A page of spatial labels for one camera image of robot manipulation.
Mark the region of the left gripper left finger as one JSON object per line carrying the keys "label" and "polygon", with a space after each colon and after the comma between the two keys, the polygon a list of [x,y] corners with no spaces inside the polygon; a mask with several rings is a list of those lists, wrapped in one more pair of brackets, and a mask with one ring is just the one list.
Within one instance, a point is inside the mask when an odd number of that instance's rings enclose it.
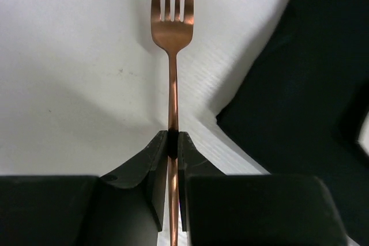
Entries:
{"label": "left gripper left finger", "polygon": [[156,245],[167,132],[104,176],[1,177],[2,245]]}

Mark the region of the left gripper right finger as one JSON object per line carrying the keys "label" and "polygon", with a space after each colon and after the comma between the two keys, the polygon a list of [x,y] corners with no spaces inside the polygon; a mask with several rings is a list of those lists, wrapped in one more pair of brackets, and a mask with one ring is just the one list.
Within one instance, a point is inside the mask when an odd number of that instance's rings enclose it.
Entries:
{"label": "left gripper right finger", "polygon": [[182,229],[190,245],[347,245],[325,184],[303,175],[226,175],[178,136]]}

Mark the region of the black cloth placemat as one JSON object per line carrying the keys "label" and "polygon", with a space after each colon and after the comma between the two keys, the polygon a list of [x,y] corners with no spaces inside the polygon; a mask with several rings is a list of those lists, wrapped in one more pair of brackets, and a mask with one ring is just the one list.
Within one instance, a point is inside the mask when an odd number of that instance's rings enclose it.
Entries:
{"label": "black cloth placemat", "polygon": [[368,0],[290,0],[217,124],[270,173],[320,178],[368,244]]}

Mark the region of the copper fork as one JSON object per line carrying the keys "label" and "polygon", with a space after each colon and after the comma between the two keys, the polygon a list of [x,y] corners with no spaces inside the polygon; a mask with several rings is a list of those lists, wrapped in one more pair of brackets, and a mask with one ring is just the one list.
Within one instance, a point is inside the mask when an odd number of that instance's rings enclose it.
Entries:
{"label": "copper fork", "polygon": [[179,176],[178,176],[178,77],[177,54],[187,47],[193,38],[194,0],[174,0],[174,15],[171,15],[171,0],[151,0],[150,26],[154,43],[168,55],[168,204],[170,222],[170,244],[178,245],[179,232]]}

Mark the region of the white square plate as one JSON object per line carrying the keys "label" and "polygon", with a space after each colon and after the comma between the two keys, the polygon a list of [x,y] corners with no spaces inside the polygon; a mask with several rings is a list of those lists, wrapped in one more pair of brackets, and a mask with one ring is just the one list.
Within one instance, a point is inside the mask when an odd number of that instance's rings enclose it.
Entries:
{"label": "white square plate", "polygon": [[368,133],[362,132],[357,140],[359,146],[363,149],[366,156],[369,156],[369,141],[368,141]]}

